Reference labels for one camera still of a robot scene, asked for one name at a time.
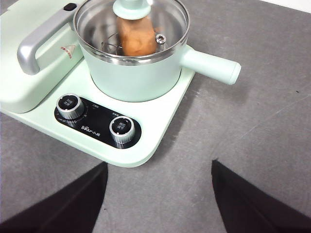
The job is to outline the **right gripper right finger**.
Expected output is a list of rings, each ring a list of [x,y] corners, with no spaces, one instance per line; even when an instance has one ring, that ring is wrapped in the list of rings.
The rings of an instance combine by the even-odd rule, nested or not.
[[[212,184],[229,233],[309,233],[310,217],[264,193],[217,160]]]

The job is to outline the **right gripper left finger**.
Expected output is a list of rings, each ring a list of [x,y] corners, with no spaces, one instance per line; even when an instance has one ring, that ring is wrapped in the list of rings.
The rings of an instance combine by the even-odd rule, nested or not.
[[[2,233],[90,233],[104,201],[107,163],[100,163],[0,225]]]

